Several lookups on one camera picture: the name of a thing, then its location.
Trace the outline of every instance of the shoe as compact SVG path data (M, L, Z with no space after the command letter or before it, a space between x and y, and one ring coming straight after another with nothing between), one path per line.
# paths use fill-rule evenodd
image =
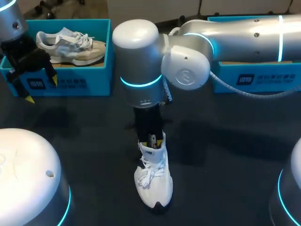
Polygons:
M134 174L140 198L147 207L156 212L166 210L173 194L173 179L168 168L165 133L163 138L158 149L138 143L142 158Z
M38 32L37 46L50 54L50 62L53 64L71 63L86 66L102 59L105 54L105 43L92 38L88 37L88 34L63 28L56 34Z

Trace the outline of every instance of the beige sneaker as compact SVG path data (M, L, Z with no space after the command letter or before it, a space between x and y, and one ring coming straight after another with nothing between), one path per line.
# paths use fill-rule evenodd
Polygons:
M106 44L88 34L63 28L59 33L37 33L37 46L50 54L53 64L71 63L76 66L93 64L105 55Z

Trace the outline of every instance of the white shoelace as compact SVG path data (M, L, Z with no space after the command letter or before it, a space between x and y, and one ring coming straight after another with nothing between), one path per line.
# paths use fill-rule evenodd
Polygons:
M76 38L79 38L79 40L75 43L72 43L71 45L80 44L80 46L77 48L83 48L83 49L91 49L93 44L93 38L94 37L88 37L88 34L83 34L80 32L74 32L73 33Z
M166 154L163 154L163 157L158 164L152 164L149 161L146 161L144 156L142 156L141 161L145 168L142 170L142 176L138 179L138 183L139 186L147 188L154 177L161 177L164 175Z

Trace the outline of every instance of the black table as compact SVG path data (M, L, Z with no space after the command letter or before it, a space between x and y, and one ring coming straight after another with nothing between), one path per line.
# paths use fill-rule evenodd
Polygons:
M174 195L154 216L134 184L133 112L115 78L111 97L12 97L0 80L0 128L23 128L57 150L77 205L77 226L270 226L268 200L301 137L301 95L253 100L171 88L163 115Z

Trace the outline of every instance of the blue box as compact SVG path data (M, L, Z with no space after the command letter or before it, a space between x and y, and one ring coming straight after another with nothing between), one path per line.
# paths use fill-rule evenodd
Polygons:
M28 20L27 23L28 33L34 40L36 40L36 34L39 31L53 34L66 27L74 32L87 33L89 37L95 37L94 40L106 43L103 66L55 67L58 87L49 83L44 69L21 75L21 81L32 97L110 95L114 47L109 19ZM11 69L12 66L4 57L0 65L0 72L4 79L6 79L6 73ZM12 84L8 83L8 85L13 95L17 97L17 92Z
M214 22L257 19L268 16L218 16L209 17ZM301 63L272 62L245 64L235 62L214 62L212 72L225 83L245 92L280 92L301 84ZM250 81L241 85L240 81ZM214 81L215 93L232 93Z

